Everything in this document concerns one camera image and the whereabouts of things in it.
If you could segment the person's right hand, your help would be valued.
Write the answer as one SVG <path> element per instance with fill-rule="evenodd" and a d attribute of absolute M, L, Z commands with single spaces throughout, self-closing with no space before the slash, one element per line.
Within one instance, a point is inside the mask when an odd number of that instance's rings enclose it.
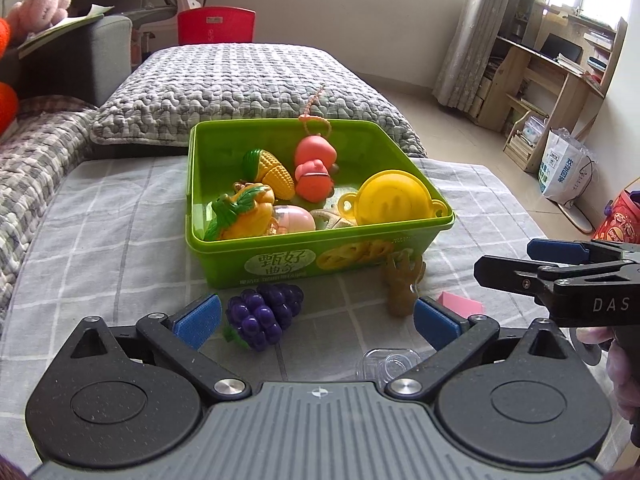
<path fill-rule="evenodd" d="M 631 422 L 639 414 L 639 384 L 632 377 L 631 359 L 626 351 L 614 339 L 612 328 L 591 327 L 578 328 L 577 338 L 583 344 L 604 344 L 609 342 L 606 372 L 614 385 L 614 393 L 624 419 Z"/>

